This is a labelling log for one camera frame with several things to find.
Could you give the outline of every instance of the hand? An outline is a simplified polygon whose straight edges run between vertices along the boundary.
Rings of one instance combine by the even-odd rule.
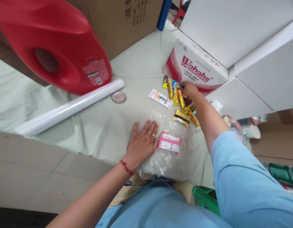
[[[148,120],[142,131],[138,133],[138,122],[135,122],[133,128],[133,139],[131,140],[126,155],[122,161],[126,163],[127,168],[135,172],[140,165],[147,161],[155,152],[159,143],[159,138],[156,138],[158,124],[154,120],[150,125],[151,120]]]
[[[182,93],[187,97],[192,97],[194,94],[199,92],[197,87],[192,82],[184,81],[182,84],[184,85],[184,89],[181,89]]]

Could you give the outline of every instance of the wahaha box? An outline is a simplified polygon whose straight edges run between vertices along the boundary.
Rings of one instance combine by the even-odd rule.
[[[193,82],[206,95],[229,80],[228,69],[184,33],[177,40],[163,73],[177,82]]]

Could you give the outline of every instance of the right hand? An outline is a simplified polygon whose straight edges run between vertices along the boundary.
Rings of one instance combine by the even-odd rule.
[[[181,89],[182,93],[187,97],[192,97],[194,94],[199,92],[197,87],[192,82],[184,81],[182,84],[184,85],[184,89]]]

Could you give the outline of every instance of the red string bracelet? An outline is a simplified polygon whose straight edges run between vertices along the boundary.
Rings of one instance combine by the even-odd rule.
[[[125,169],[125,170],[126,170],[131,176],[133,176],[134,173],[133,173],[132,171],[130,171],[130,170],[126,167],[126,163],[123,162],[122,160],[120,160],[120,162],[121,162],[121,164],[124,166],[124,169]]]

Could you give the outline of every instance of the plastic bottle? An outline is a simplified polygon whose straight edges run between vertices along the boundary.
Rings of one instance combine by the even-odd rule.
[[[279,182],[293,186],[293,167],[262,162],[262,165]]]
[[[0,29],[23,62],[40,78],[83,95],[111,81],[107,54],[88,20],[64,0],[0,0]],[[50,72],[36,52],[56,59]]]

